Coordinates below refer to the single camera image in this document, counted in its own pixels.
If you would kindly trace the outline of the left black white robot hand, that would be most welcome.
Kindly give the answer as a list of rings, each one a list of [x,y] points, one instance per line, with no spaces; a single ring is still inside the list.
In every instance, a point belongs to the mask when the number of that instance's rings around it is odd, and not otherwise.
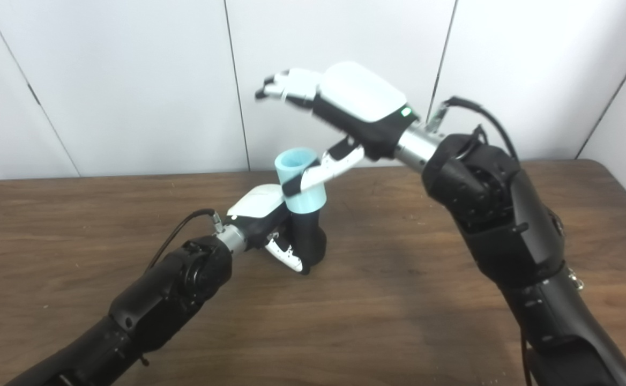
[[[215,235],[232,256],[265,249],[289,269],[304,274],[307,269],[294,252],[293,235],[288,230],[291,215],[280,185],[258,185],[227,211],[224,228]]]

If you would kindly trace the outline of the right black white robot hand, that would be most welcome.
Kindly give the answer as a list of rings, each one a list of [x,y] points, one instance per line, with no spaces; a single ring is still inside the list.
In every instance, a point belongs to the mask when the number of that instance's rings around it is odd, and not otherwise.
[[[344,174],[364,158],[393,159],[401,135],[419,120],[406,95],[353,62],[323,73],[299,68],[276,73],[264,80],[255,98],[281,99],[345,134],[320,160],[281,184],[287,197]]]

